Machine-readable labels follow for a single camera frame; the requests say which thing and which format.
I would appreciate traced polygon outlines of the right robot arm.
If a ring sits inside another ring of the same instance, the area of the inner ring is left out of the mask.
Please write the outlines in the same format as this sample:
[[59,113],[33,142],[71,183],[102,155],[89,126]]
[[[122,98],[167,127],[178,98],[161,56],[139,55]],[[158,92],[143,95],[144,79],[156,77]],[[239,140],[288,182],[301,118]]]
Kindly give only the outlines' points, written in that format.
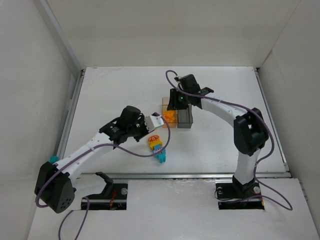
[[190,106],[210,112],[233,128],[233,142],[238,150],[233,181],[248,185],[254,181],[255,166],[261,149],[269,139],[269,130],[261,111],[214,97],[214,90],[201,88],[193,74],[178,76],[173,70],[165,72],[170,89],[167,110],[186,110]]

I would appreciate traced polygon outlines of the teal lego block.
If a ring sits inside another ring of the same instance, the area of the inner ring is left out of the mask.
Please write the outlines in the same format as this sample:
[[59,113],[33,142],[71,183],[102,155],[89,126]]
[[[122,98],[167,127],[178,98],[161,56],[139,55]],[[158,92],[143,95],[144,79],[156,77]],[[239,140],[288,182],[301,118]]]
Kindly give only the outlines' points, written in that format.
[[49,162],[51,163],[51,164],[54,164],[54,163],[56,163],[57,161],[59,160],[59,157],[58,156],[51,156],[50,158],[49,158]]

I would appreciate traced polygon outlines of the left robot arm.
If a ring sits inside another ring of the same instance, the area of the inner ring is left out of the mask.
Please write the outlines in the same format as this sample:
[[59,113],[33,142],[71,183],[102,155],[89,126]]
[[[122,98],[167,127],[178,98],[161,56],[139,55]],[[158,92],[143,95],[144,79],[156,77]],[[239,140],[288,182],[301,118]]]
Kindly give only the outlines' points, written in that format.
[[57,161],[45,162],[39,169],[34,193],[38,208],[51,208],[59,214],[75,198],[76,179],[96,160],[119,147],[128,138],[139,141],[149,133],[147,117],[134,106],[126,106],[119,117],[102,126],[97,134],[74,153]]

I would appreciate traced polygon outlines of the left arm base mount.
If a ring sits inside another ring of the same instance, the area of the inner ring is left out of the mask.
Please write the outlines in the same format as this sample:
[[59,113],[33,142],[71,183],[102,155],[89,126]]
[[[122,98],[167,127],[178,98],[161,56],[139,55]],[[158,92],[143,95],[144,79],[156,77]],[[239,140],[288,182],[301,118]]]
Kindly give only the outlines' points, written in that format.
[[105,183],[101,192],[90,194],[89,210],[93,211],[124,211],[127,209],[128,183],[114,182],[112,178],[103,172],[95,175]]

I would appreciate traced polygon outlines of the yellow lego block bottom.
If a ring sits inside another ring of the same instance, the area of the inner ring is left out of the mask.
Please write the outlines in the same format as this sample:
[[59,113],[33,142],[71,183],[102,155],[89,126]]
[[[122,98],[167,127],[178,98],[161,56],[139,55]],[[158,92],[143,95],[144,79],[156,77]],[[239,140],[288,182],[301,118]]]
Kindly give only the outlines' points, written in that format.
[[161,164],[166,162],[166,153],[165,152],[160,152],[159,154],[156,155],[156,157]]

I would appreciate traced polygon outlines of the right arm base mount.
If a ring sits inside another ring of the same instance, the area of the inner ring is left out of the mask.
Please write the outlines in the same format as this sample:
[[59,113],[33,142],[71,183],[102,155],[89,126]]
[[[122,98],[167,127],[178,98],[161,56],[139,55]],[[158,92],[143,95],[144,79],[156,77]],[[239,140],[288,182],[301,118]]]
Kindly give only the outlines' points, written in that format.
[[245,190],[241,190],[233,182],[215,184],[214,196],[218,200],[219,210],[264,210],[264,202],[260,197],[261,188],[257,182]]

